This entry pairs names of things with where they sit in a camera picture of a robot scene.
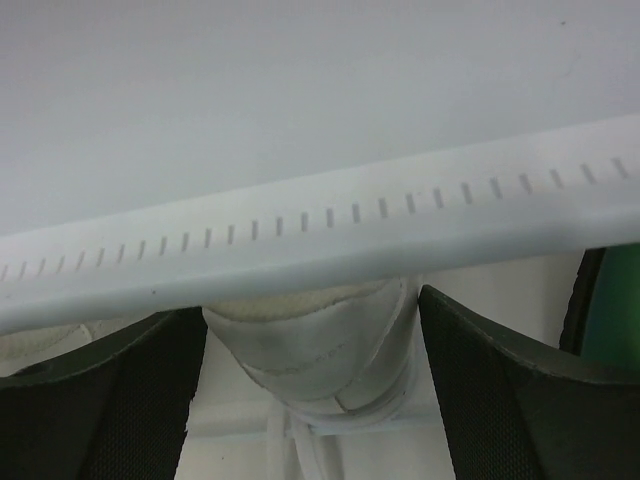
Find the white sneaker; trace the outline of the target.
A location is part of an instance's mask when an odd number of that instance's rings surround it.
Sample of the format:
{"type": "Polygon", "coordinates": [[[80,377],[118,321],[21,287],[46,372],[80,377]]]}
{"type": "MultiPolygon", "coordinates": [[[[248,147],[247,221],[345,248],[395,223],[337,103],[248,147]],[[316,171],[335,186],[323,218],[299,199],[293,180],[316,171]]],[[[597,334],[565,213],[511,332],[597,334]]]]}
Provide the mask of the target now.
{"type": "Polygon", "coordinates": [[[120,318],[2,335],[1,377],[81,348],[136,322],[134,318],[120,318]]]}
{"type": "Polygon", "coordinates": [[[248,377],[272,398],[267,476],[285,476],[285,435],[302,474],[324,479],[311,430],[375,425],[416,383],[418,285],[392,278],[296,294],[221,301],[204,320],[248,377]]]}

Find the green pointed shoe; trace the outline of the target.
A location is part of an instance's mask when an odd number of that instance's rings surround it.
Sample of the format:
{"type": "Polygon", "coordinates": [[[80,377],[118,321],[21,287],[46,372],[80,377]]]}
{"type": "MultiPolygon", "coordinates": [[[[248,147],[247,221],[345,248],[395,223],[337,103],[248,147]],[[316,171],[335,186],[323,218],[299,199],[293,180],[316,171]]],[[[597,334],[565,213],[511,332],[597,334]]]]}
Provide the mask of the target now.
{"type": "Polygon", "coordinates": [[[639,368],[639,246],[587,250],[559,348],[605,365],[639,368]]]}

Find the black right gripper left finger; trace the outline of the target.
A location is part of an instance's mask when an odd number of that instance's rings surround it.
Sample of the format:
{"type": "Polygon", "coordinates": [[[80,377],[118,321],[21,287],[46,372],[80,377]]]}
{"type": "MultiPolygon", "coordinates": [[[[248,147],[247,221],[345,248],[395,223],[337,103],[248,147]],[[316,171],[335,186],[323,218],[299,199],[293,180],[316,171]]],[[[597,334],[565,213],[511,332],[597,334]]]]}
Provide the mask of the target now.
{"type": "Polygon", "coordinates": [[[4,479],[172,479],[207,327],[155,313],[1,381],[4,479]]]}

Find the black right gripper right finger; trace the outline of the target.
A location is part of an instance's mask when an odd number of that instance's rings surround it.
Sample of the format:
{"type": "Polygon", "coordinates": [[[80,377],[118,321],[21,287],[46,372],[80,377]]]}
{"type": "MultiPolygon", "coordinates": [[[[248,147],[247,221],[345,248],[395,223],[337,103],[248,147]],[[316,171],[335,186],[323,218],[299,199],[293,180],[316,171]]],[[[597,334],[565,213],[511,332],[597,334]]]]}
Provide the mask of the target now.
{"type": "Polygon", "coordinates": [[[419,312],[456,478],[638,478],[638,373],[550,347],[428,285],[419,312]]]}

